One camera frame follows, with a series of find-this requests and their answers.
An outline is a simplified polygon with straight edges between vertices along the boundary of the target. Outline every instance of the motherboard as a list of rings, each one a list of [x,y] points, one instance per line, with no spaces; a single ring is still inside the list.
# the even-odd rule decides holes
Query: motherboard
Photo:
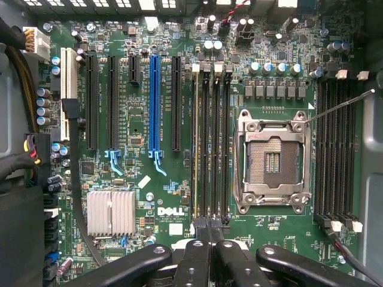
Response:
[[[73,210],[65,98],[80,102],[83,214],[106,262],[212,221],[252,253],[278,245],[354,274],[323,227],[356,253],[361,106],[309,119],[359,94],[363,13],[315,8],[40,23],[38,123],[60,176],[45,203],[59,264],[73,259],[59,284],[98,267]]]

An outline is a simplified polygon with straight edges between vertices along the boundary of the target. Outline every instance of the white pci slot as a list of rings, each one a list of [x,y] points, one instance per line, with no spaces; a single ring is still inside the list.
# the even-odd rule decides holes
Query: white pci slot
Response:
[[[72,48],[61,48],[61,99],[77,99],[77,62]],[[69,140],[69,123],[61,110],[60,138]]]

